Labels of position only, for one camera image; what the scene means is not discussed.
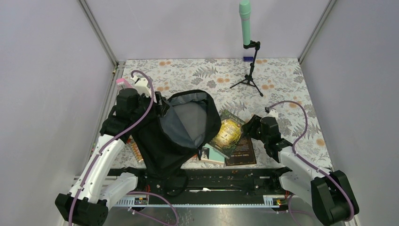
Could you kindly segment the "green gold cover book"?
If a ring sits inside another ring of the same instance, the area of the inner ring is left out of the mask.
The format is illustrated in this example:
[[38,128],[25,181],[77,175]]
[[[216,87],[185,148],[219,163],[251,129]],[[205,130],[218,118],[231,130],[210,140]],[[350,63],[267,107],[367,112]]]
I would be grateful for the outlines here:
[[229,159],[241,139],[243,134],[242,126],[246,122],[227,110],[222,111],[220,119],[220,130],[209,142],[209,145]]

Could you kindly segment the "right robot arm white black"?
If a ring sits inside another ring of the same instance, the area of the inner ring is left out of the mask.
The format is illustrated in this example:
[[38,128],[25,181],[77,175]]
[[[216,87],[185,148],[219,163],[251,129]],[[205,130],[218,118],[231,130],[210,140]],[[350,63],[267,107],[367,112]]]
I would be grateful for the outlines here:
[[254,115],[243,125],[243,136],[259,140],[266,153],[284,168],[270,180],[276,194],[292,192],[312,206],[316,218],[325,226],[345,221],[359,213],[359,205],[341,170],[329,171],[294,153],[293,144],[282,138],[277,119],[271,114]]

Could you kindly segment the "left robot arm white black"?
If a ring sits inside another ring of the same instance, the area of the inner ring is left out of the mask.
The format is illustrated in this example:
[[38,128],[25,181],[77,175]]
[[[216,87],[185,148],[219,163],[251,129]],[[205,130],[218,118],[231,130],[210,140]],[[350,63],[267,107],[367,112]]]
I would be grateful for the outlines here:
[[152,88],[122,89],[100,129],[98,142],[82,174],[67,194],[59,194],[55,205],[70,226],[101,226],[109,210],[130,191],[139,194],[146,181],[123,172],[106,188],[103,183],[111,165],[156,104]]

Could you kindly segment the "black student backpack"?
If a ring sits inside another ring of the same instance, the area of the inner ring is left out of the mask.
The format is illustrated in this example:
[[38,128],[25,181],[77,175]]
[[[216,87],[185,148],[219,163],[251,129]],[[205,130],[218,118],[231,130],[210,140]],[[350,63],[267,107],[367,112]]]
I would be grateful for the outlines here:
[[175,175],[221,128],[214,99],[203,90],[176,93],[166,105],[164,116],[151,110],[132,130],[146,172],[154,178]]

